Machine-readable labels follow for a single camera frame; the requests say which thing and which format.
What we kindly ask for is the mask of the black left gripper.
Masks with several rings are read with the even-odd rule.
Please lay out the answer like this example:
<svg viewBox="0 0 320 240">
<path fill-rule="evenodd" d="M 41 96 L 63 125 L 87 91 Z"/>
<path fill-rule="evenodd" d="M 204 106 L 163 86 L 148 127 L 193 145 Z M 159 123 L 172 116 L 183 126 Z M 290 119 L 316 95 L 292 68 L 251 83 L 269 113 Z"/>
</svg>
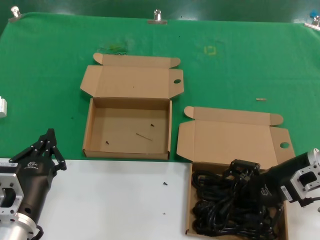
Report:
<svg viewBox="0 0 320 240">
<path fill-rule="evenodd" d="M 38 141 L 12 157 L 9 162 L 18 163 L 17 177 L 23 192 L 18 212 L 37 224 L 56 171 L 67 170 L 66 161 L 57 147 L 55 130 L 49 128 Z"/>
</svg>

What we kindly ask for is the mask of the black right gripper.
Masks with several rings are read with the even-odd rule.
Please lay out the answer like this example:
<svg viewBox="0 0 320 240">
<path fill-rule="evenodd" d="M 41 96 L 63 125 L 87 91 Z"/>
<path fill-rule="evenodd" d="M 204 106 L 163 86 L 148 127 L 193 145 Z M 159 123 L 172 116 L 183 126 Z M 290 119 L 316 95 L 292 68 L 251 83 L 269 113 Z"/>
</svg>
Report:
<svg viewBox="0 0 320 240">
<path fill-rule="evenodd" d="M 260 174 L 260 164 L 235 159 L 223 172 L 223 179 L 241 187 L 250 187 L 258 204 L 258 231 L 277 234 L 284 212 L 284 201 L 299 202 L 301 207 L 312 200 L 312 154 L 305 152 L 269 168 Z"/>
</svg>

